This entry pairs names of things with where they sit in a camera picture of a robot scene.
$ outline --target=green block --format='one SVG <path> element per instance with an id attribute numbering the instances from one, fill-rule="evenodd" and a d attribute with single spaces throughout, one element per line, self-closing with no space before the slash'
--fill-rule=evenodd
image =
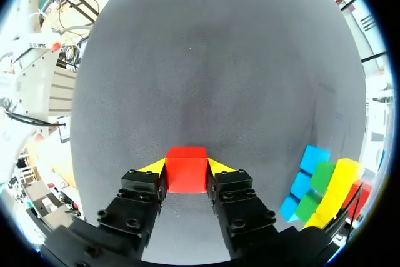
<path id="1" fill-rule="evenodd" d="M 300 200 L 299 205 L 296 209 L 296 216 L 303 222 L 307 222 L 311 216 L 317 210 L 319 203 L 321 202 L 322 197 L 315 193 L 314 191 L 308 192 L 302 200 Z"/>
<path id="2" fill-rule="evenodd" d="M 321 162 L 317 165 L 314 175 L 311 178 L 310 186 L 318 193 L 325 195 L 333 171 L 335 170 L 335 163 Z"/>

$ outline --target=gray fabric surface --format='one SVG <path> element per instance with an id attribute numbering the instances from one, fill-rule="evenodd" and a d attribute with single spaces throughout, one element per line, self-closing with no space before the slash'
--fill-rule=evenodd
<path id="1" fill-rule="evenodd" d="M 129 168 L 175 145 L 246 169 L 276 212 L 307 144 L 359 159 L 363 67 L 334 0 L 110 0 L 77 78 L 72 157 L 93 224 Z M 226 259 L 206 195 L 169 194 L 143 260 Z"/>

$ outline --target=yellow block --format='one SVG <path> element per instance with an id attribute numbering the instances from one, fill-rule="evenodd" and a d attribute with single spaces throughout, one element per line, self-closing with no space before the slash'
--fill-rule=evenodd
<path id="1" fill-rule="evenodd" d="M 161 171 L 163 170 L 164 164 L 165 164 L 165 159 L 160 159 L 159 161 L 150 164 L 149 166 L 143 167 L 138 171 L 140 172 L 152 171 L 153 173 L 158 173 L 158 175 L 160 175 Z"/>
<path id="2" fill-rule="evenodd" d="M 334 193 L 328 190 L 320 202 L 316 213 L 323 220 L 331 220 L 336 216 L 345 199 L 346 198 L 337 197 Z"/>
<path id="3" fill-rule="evenodd" d="M 360 174 L 360 163 L 352 159 L 339 159 L 327 190 L 344 201 L 353 183 L 359 180 Z"/>
<path id="4" fill-rule="evenodd" d="M 231 167 L 222 165 L 221 163 L 218 163 L 217 161 L 213 159 L 208 159 L 208 163 L 210 164 L 211 172 L 213 173 L 212 175 L 215 176 L 216 173 L 221 173 L 223 171 L 226 172 L 235 172 L 235 169 L 232 169 Z"/>
<path id="5" fill-rule="evenodd" d="M 311 226 L 315 226 L 316 228 L 324 228 L 324 226 L 327 225 L 329 221 L 322 220 L 317 213 L 314 213 L 307 221 L 306 225 L 304 225 L 304 228 L 309 228 Z"/>

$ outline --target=white equipment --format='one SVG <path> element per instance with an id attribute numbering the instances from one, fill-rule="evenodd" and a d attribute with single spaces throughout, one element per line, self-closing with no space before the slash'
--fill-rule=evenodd
<path id="1" fill-rule="evenodd" d="M 56 66 L 60 34 L 41 30 L 38 0 L 16 0 L 15 5 L 17 38 L 0 54 L 0 63 L 12 58 L 10 68 L 0 71 L 0 100 L 7 99 L 6 108 L 0 102 L 0 184 L 11 179 L 29 138 L 38 132 L 48 135 L 49 117 L 70 115 L 76 78 L 76 73 Z"/>

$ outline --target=red button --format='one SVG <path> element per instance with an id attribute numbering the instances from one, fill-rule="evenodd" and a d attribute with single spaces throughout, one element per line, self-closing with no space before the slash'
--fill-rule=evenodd
<path id="1" fill-rule="evenodd" d="M 205 147 L 172 147 L 165 157 L 170 193 L 205 193 L 208 158 Z"/>
<path id="2" fill-rule="evenodd" d="M 61 44 L 60 44 L 59 42 L 55 42 L 55 43 L 52 45 L 51 50 L 53 50 L 53 51 L 58 51 L 58 50 L 60 50 L 60 48 L 61 48 Z"/>

